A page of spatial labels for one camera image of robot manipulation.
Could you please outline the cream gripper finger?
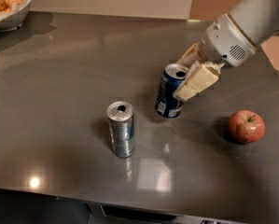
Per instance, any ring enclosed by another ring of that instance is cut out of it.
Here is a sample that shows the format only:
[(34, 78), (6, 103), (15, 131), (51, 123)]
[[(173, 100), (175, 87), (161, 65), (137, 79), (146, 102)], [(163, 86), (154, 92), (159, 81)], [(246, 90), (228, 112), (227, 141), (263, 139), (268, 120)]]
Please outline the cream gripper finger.
[(195, 62), (188, 70), (186, 78), (180, 83), (173, 97), (179, 101), (187, 101), (214, 85), (220, 77), (224, 63), (206, 61)]
[(201, 50), (201, 43), (194, 43), (177, 61), (178, 64), (190, 68), (195, 62), (204, 63), (207, 61), (206, 56)]

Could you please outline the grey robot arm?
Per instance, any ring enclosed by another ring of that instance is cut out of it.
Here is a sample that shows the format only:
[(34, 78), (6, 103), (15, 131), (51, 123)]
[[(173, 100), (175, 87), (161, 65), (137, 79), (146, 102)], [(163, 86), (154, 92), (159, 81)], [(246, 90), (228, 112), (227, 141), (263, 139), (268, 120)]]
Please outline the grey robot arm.
[(215, 84), (224, 65), (238, 67), (279, 34), (279, 0), (242, 0), (218, 17), (178, 61), (188, 69), (174, 98), (186, 101)]

